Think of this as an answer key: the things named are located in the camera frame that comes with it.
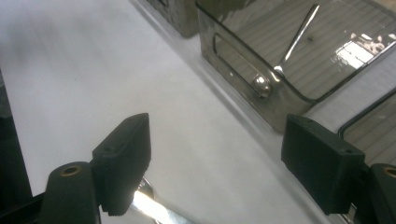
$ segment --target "white surface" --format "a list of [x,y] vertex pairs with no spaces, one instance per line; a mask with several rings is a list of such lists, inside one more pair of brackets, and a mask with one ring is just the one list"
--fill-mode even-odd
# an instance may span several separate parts
[[[181,38],[144,0],[0,9],[0,66],[34,194],[53,169],[89,161],[123,119],[149,112],[146,177],[160,202],[199,223],[328,223],[280,161],[282,136],[204,61],[198,35]],[[395,53],[308,116],[336,130],[395,86],[382,68],[394,62]]]

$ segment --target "white floor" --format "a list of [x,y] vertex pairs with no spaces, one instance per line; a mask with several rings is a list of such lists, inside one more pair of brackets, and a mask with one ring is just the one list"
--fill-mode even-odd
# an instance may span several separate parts
[[[146,177],[160,202],[197,223],[329,223],[280,161],[282,136],[201,57],[198,35],[183,39],[144,0],[3,0],[0,11],[0,67],[34,194],[149,112]],[[307,116],[335,131],[396,86],[395,60]]]

